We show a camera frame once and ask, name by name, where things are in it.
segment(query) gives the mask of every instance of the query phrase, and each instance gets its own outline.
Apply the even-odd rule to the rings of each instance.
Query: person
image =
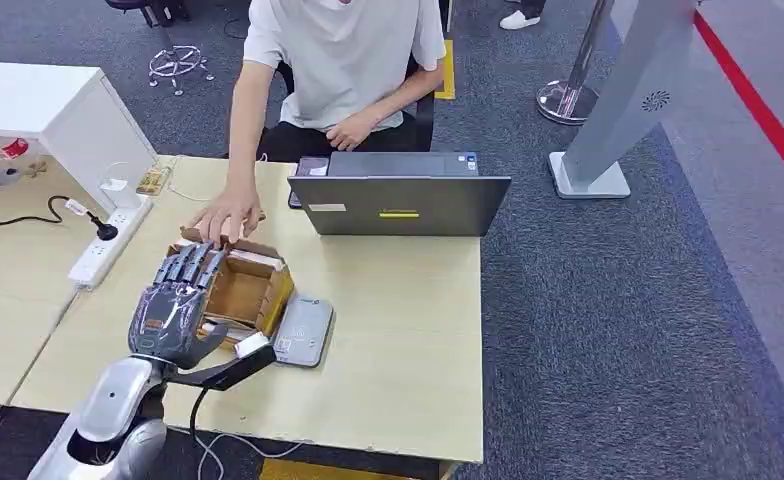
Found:
[[[261,214],[255,159],[297,162],[334,150],[412,149],[402,110],[442,83],[445,41],[438,0],[253,0],[244,59],[233,90],[227,181],[187,226],[220,246],[247,236]],[[406,76],[410,54],[419,65]],[[263,132],[280,62],[295,91],[280,122]]]
[[[521,7],[501,20],[504,30],[518,30],[539,23],[539,16],[545,8],[545,0],[508,0],[521,3]]]

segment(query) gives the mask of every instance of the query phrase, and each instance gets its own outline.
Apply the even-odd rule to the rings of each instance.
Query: human arm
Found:
[[[376,103],[351,115],[327,132],[330,145],[339,150],[353,150],[385,118],[429,94],[444,77],[445,36],[437,0],[418,0],[418,18],[413,37],[412,57],[419,70],[400,87]]]
[[[230,243],[239,239],[240,231],[247,236],[257,227],[261,211],[254,169],[273,76],[270,66],[245,61],[233,88],[230,160],[224,190],[188,223],[190,227],[199,225],[204,241],[211,240],[216,246],[221,244],[221,231],[228,219]]]
[[[254,167],[271,79],[283,60],[280,24],[269,0],[254,0],[248,10],[242,71],[233,88],[230,113],[230,160],[224,190],[198,212],[189,226],[200,225],[204,240],[220,246],[224,222],[230,219],[228,238],[239,240],[240,231],[249,235],[261,215]]]
[[[437,60],[434,70],[425,70],[420,66],[394,92],[330,129],[327,132],[330,146],[352,151],[371,134],[377,124],[436,90],[442,84],[442,79],[442,59]]]

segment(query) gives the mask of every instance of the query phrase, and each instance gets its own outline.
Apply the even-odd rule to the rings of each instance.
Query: smartphone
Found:
[[[293,294],[272,342],[277,361],[317,367],[332,321],[333,306],[329,302]]]
[[[301,157],[298,162],[298,170],[295,172],[296,177],[323,177],[327,175],[327,165],[330,159],[327,157]],[[295,192],[289,192],[289,208],[301,208],[301,200],[295,195]]]

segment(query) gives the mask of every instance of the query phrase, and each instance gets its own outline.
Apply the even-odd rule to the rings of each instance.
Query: white sneaker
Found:
[[[501,20],[501,28],[504,30],[518,30],[520,28],[529,27],[539,23],[539,17],[525,18],[521,10],[516,10],[516,13],[505,17]]]

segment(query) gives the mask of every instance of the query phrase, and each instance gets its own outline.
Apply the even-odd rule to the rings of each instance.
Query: red line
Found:
[[[734,90],[739,94],[748,111],[751,112],[754,120],[757,121],[763,133],[772,142],[775,150],[784,160],[784,126],[781,124],[781,121],[772,113],[772,110],[766,105],[760,94],[757,93],[754,85],[748,81],[748,77],[745,76],[745,73],[734,61],[728,49],[725,48],[719,37],[707,24],[707,21],[698,12],[695,12],[695,27],[704,39],[704,43],[707,44],[707,48],[716,57],[716,61],[719,62],[722,71],[727,75],[728,81],[731,82]]]

